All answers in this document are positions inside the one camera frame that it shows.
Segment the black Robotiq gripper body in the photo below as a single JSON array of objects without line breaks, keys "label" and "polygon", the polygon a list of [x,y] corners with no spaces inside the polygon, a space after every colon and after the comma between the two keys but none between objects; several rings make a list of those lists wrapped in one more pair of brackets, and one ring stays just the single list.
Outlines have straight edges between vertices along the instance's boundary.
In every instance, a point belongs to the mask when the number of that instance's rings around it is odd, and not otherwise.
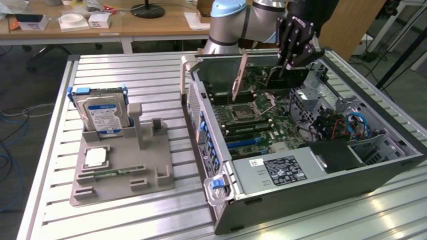
[{"label": "black Robotiq gripper body", "polygon": [[299,19],[314,23],[314,32],[319,37],[335,11],[335,0],[294,0],[287,10]]}]

